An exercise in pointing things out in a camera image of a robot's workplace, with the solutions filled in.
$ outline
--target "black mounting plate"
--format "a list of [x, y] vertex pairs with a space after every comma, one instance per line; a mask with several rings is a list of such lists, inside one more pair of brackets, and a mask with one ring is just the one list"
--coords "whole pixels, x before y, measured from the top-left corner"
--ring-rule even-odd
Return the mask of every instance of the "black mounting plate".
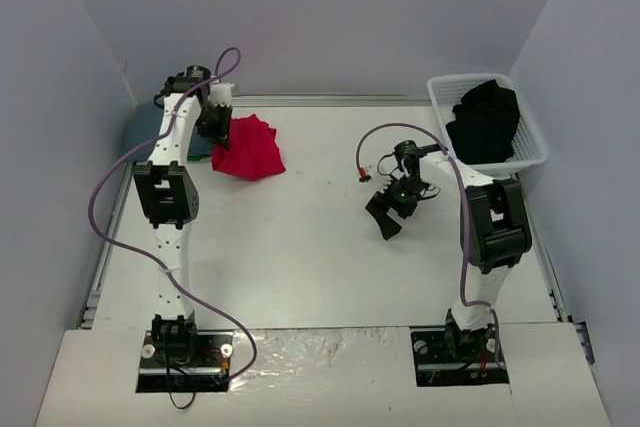
[[[229, 390], [228, 371], [222, 368], [222, 357], [215, 352], [224, 344], [233, 345], [233, 335], [198, 332], [198, 352], [188, 365], [178, 366], [188, 377], [170, 369], [171, 392], [227, 392]], [[151, 333], [144, 338], [144, 347], [153, 345]], [[167, 392], [167, 368], [160, 355], [145, 358], [141, 354], [136, 393]]]
[[411, 348], [418, 387], [508, 384], [509, 374], [494, 363], [494, 353], [482, 346], [487, 359], [484, 374], [477, 361], [466, 364], [453, 358], [444, 335], [444, 327], [420, 328], [411, 332]]

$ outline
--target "screw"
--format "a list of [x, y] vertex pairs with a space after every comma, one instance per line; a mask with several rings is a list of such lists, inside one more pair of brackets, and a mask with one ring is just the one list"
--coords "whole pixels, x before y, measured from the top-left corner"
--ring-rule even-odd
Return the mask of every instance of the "screw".
[[156, 353], [156, 349], [153, 345], [151, 344], [145, 344], [142, 347], [142, 358], [143, 359], [150, 359], [151, 357], [153, 357], [153, 355]]
[[231, 346], [231, 344], [222, 344], [220, 346], [220, 353], [226, 358], [229, 358], [233, 355], [233, 347]]
[[429, 348], [424, 340], [416, 340], [413, 344], [413, 350], [420, 355], [424, 355], [429, 351]]

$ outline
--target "white plastic basket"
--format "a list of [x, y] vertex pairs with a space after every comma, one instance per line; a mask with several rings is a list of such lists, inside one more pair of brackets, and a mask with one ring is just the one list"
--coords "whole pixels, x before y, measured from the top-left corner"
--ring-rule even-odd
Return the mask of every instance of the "white plastic basket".
[[500, 87], [511, 89], [516, 93], [518, 107], [520, 108], [520, 123], [518, 130], [511, 142], [514, 156], [505, 162], [497, 164], [475, 164], [473, 168], [492, 176], [514, 174], [530, 165], [541, 164], [547, 160], [547, 147], [542, 140], [538, 126], [535, 124], [524, 100], [518, 95], [513, 82], [506, 75], [501, 74], [465, 74], [445, 75], [429, 80], [427, 87], [431, 103], [440, 125], [443, 142], [451, 149], [455, 156], [455, 150], [451, 138], [447, 133], [446, 124], [455, 120], [453, 106], [460, 103], [462, 96], [474, 87], [489, 80], [495, 79]]

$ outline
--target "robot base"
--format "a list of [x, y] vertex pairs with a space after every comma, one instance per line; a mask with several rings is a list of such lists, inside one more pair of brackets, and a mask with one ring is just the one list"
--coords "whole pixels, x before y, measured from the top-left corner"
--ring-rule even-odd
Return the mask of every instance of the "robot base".
[[469, 358], [454, 358], [445, 338], [444, 327], [421, 328], [411, 332], [413, 363], [418, 387], [448, 387], [465, 385], [508, 384], [506, 370], [494, 363], [494, 353], [487, 349], [493, 342], [492, 333]]
[[172, 360], [167, 376], [162, 349], [154, 347], [151, 333], [147, 332], [136, 392], [227, 392], [233, 335], [198, 332], [197, 338], [195, 357], [188, 363], [178, 364]]

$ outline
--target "blue towel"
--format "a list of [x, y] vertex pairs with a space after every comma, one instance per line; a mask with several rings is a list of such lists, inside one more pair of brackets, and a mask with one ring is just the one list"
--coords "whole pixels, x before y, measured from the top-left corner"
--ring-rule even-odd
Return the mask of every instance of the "blue towel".
[[[127, 128], [127, 135], [124, 139], [123, 154], [129, 152], [135, 146], [140, 145], [145, 140], [158, 135], [160, 133], [160, 125], [162, 124], [162, 109], [153, 105], [153, 102], [140, 104], [136, 107], [133, 119]], [[127, 162], [144, 162], [149, 158], [153, 146], [150, 145], [146, 149], [131, 156]], [[213, 143], [203, 139], [194, 129], [189, 144], [189, 160], [200, 160], [203, 157], [210, 157], [213, 152]]]

